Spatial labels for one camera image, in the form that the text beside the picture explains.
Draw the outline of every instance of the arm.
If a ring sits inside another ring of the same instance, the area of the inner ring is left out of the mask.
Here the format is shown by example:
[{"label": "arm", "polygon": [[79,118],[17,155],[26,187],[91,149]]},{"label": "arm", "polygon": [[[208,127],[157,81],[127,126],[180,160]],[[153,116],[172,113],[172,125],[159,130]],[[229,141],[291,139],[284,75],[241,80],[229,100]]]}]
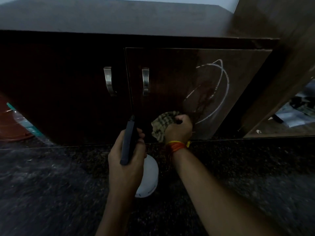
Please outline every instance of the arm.
[{"label": "arm", "polygon": [[108,155],[109,194],[103,218],[95,236],[124,235],[132,210],[132,203],[143,176],[143,164],[146,156],[144,134],[138,129],[138,143],[130,163],[120,165],[121,149],[125,131],[118,136]]},{"label": "arm", "polygon": [[[186,115],[177,119],[182,124],[169,125],[165,140],[186,143],[192,124]],[[208,234],[279,235],[264,214],[223,187],[188,149],[176,151],[172,161]]]}]

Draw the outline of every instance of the stainless steel handle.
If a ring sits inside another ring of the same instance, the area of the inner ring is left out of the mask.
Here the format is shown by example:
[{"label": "stainless steel handle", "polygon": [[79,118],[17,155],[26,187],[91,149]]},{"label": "stainless steel handle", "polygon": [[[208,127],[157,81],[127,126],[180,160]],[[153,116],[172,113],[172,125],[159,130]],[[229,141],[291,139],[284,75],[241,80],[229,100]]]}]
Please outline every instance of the stainless steel handle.
[{"label": "stainless steel handle", "polygon": [[112,68],[111,67],[105,67],[104,68],[104,75],[105,75],[105,81],[106,81],[106,87],[111,96],[117,96],[116,92],[113,89],[112,85]]},{"label": "stainless steel handle", "polygon": [[149,68],[142,69],[143,96],[149,95]]}]

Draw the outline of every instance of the granite countertop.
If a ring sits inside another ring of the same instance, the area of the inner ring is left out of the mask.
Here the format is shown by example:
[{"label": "granite countertop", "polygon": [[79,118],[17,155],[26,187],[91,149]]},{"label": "granite countertop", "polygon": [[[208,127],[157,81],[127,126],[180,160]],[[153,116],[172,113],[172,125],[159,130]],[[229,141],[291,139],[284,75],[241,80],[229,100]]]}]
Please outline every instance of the granite countertop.
[{"label": "granite countertop", "polygon": [[[108,195],[111,146],[0,146],[2,235],[94,235]],[[314,137],[194,142],[191,151],[227,187],[290,235],[315,233]],[[136,199],[128,235],[207,235],[161,144],[155,192]]]}]

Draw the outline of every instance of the shelf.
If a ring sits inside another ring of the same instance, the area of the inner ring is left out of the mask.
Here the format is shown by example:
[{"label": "shelf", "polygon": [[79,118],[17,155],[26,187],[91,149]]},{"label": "shelf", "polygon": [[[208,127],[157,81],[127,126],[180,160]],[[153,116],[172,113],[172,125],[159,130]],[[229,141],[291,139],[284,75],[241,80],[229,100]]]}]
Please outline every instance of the shelf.
[{"label": "shelf", "polygon": [[272,138],[272,137],[297,137],[314,136],[315,122],[296,127],[287,127],[277,123],[274,119],[262,121],[258,127],[250,131],[244,138]]}]

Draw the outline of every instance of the cleaning cloth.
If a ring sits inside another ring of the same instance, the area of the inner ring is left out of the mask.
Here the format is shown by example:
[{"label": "cleaning cloth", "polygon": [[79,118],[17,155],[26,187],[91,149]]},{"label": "cleaning cloth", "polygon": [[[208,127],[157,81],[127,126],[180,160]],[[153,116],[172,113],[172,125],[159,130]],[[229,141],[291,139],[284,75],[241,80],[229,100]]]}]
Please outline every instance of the cleaning cloth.
[{"label": "cleaning cloth", "polygon": [[175,117],[180,115],[179,111],[166,112],[155,119],[151,125],[153,127],[152,136],[154,136],[159,143],[164,140],[164,133],[168,125],[176,123]]}]

